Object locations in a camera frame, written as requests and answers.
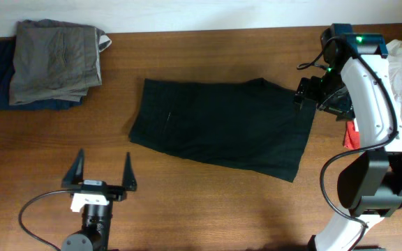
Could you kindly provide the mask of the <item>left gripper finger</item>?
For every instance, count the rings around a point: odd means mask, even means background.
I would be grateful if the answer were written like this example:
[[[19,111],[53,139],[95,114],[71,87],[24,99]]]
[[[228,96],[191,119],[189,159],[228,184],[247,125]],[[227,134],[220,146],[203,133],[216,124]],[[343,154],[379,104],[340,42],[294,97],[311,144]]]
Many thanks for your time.
[[[129,152],[126,153],[126,161],[121,186],[125,189],[125,191],[135,192],[137,190],[137,181],[133,172],[131,155]]]
[[[62,187],[79,187],[83,182],[84,150],[80,149],[76,159],[61,181]]]

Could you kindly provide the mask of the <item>black shorts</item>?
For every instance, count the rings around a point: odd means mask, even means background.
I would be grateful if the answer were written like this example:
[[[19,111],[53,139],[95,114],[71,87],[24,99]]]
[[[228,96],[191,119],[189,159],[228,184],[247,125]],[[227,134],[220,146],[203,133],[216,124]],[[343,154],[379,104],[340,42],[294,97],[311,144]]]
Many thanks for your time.
[[[315,103],[263,78],[240,84],[144,81],[132,143],[179,158],[294,181]]]

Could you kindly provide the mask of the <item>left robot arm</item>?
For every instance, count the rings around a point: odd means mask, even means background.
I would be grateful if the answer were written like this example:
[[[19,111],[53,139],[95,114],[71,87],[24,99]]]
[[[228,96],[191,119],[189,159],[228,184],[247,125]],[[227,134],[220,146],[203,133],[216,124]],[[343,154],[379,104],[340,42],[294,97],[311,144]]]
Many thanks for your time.
[[[112,210],[115,202],[127,198],[128,192],[137,190],[137,181],[131,165],[131,155],[126,161],[121,185],[84,178],[84,151],[79,151],[74,163],[61,182],[70,190],[70,209],[82,214],[82,226],[62,243],[63,251],[106,251],[108,249]]]

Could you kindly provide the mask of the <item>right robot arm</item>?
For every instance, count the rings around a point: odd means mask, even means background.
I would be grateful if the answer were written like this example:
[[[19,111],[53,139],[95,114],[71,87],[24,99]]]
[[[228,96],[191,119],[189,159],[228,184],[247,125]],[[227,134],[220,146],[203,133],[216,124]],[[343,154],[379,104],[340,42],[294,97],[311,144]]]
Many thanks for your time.
[[[360,147],[338,176],[333,217],[307,248],[356,250],[370,228],[402,209],[402,121],[382,35],[333,24],[320,41],[325,73],[302,79],[294,102],[312,100],[338,119],[355,120]]]

